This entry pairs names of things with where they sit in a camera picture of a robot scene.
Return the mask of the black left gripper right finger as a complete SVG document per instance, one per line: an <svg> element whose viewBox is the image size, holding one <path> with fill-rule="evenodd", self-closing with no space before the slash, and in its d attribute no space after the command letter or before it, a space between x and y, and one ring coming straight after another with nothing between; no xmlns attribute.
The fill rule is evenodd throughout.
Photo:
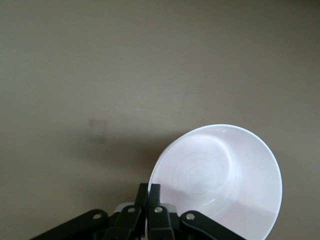
<svg viewBox="0 0 320 240"><path fill-rule="evenodd" d="M161 185L151 184L148 193L149 240L239 240L240 236L206 215L189 210L178 215L173 205L161 204Z"/></svg>

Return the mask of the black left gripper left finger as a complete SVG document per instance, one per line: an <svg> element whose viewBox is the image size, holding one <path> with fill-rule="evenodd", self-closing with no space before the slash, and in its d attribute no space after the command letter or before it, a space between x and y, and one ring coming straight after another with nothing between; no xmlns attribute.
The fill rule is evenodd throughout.
<svg viewBox="0 0 320 240"><path fill-rule="evenodd" d="M34 240L140 240L144 234L148 184L141 183L134 202L118 205L112 215L101 209L85 212Z"/></svg>

